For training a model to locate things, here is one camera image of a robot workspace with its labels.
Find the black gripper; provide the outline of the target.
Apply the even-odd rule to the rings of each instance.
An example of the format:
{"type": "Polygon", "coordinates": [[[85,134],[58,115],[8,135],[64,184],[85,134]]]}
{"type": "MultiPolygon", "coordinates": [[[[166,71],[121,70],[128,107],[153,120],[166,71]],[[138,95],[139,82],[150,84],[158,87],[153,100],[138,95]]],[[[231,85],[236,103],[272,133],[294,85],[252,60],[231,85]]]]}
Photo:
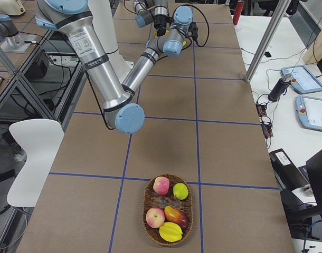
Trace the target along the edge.
{"type": "Polygon", "coordinates": [[[168,22],[169,22],[169,16],[167,15],[154,16],[154,28],[156,29],[156,31],[166,30],[168,22]]]}

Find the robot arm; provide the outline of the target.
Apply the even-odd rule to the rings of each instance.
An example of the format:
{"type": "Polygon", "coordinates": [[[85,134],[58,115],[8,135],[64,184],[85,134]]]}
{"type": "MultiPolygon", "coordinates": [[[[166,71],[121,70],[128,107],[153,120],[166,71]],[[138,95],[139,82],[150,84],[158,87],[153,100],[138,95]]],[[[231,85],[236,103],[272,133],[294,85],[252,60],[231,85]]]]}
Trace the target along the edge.
{"type": "Polygon", "coordinates": [[[136,12],[135,20],[140,28],[153,24],[157,36],[166,34],[167,24],[172,22],[168,1],[133,1],[132,7],[136,12]]]}
{"type": "Polygon", "coordinates": [[[137,132],[145,120],[143,109],[132,102],[135,92],[161,55],[179,56],[192,19],[189,7],[177,7],[168,33],[150,39],[129,67],[118,52],[108,1],[36,1],[37,25],[67,36],[104,100],[104,119],[125,134],[137,132]]]}

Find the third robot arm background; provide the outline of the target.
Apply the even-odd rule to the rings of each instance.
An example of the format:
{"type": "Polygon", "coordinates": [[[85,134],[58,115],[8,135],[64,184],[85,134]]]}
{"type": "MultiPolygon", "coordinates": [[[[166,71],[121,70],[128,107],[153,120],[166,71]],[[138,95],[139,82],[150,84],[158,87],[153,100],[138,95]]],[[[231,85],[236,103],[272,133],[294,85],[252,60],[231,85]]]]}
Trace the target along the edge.
{"type": "Polygon", "coordinates": [[[30,46],[25,43],[26,38],[8,15],[0,14],[0,47],[4,52],[25,53],[30,46]]]}

